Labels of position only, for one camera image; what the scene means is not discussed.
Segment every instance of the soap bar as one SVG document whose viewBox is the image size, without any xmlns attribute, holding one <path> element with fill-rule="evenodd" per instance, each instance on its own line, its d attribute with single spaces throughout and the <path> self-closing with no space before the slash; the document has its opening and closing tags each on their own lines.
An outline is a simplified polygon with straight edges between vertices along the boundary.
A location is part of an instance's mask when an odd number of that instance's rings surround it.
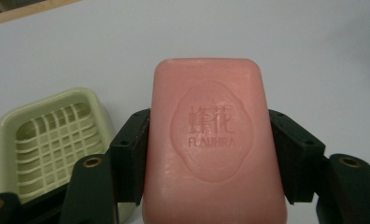
<svg viewBox="0 0 370 224">
<path fill-rule="evenodd" d="M 146 224 L 286 223 L 256 63 L 171 59 L 155 70 Z"/>
</svg>

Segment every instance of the white table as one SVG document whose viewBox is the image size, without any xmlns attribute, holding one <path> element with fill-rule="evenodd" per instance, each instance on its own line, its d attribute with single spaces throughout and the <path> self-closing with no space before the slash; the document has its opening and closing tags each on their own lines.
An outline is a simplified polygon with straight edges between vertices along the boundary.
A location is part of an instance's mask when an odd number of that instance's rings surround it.
<svg viewBox="0 0 370 224">
<path fill-rule="evenodd" d="M 118 131 L 150 106 L 157 63 L 177 57 L 254 60 L 269 108 L 316 135 L 327 156 L 370 163 L 370 1 L 83 0 L 2 23 L 0 117 L 84 86 Z M 318 223 L 315 203 L 288 210 L 288 223 Z M 142 223 L 140 209 L 130 223 Z"/>
</svg>

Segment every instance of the oval emblem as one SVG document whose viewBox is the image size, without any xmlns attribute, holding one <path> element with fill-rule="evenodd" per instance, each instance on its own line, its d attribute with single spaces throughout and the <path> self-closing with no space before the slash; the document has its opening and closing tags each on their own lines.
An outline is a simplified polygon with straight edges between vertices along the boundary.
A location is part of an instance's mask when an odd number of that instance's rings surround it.
<svg viewBox="0 0 370 224">
<path fill-rule="evenodd" d="M 190 172 L 208 182 L 233 176 L 254 139 L 242 102 L 217 81 L 197 84 L 179 100 L 170 134 Z"/>
</svg>

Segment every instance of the soap dish grid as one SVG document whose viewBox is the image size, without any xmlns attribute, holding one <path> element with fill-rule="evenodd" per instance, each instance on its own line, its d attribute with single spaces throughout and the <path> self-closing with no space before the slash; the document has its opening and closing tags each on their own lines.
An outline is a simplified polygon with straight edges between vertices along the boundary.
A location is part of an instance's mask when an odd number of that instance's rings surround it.
<svg viewBox="0 0 370 224">
<path fill-rule="evenodd" d="M 19 128 L 15 142 L 23 203 L 67 183 L 77 160 L 104 152 L 91 109 L 84 103 L 31 119 Z"/>
</svg>

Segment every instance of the soap dish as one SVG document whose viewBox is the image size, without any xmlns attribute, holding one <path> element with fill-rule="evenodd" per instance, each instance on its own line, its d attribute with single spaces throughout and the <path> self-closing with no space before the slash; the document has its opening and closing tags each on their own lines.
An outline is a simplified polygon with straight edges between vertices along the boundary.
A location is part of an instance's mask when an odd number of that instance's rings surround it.
<svg viewBox="0 0 370 224">
<path fill-rule="evenodd" d="M 22 203 L 68 183 L 75 162 L 105 153 L 113 138 L 91 90 L 74 88 L 0 118 L 0 192 Z"/>
</svg>

